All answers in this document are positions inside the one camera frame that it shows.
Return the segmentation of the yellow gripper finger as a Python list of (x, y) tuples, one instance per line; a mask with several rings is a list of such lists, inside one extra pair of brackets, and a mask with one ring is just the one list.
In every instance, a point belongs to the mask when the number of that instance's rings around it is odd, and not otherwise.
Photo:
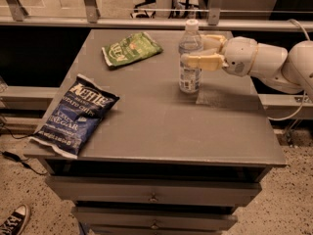
[(217, 71), (228, 68), (225, 57), (220, 54), (212, 55), (190, 55), (181, 56), (182, 63), (191, 69), (201, 69), (205, 71)]
[(217, 52), (223, 48), (227, 41), (227, 38), (220, 34), (202, 34), (201, 39), (204, 50), (215, 49)]

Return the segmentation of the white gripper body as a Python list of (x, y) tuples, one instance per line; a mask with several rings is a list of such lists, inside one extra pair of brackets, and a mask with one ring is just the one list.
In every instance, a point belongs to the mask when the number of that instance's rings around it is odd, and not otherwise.
[(224, 64), (222, 70), (235, 76), (249, 74), (255, 60), (258, 45), (254, 39), (234, 37), (228, 40), (223, 48)]

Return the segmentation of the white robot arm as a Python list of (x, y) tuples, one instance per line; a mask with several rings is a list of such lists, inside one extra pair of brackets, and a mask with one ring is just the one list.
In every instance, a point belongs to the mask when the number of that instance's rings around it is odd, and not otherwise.
[(182, 55), (192, 69), (224, 70), (235, 76), (251, 76), (266, 86), (288, 94), (304, 91), (313, 100), (313, 41), (283, 47), (258, 43), (252, 38), (204, 35), (202, 51)]

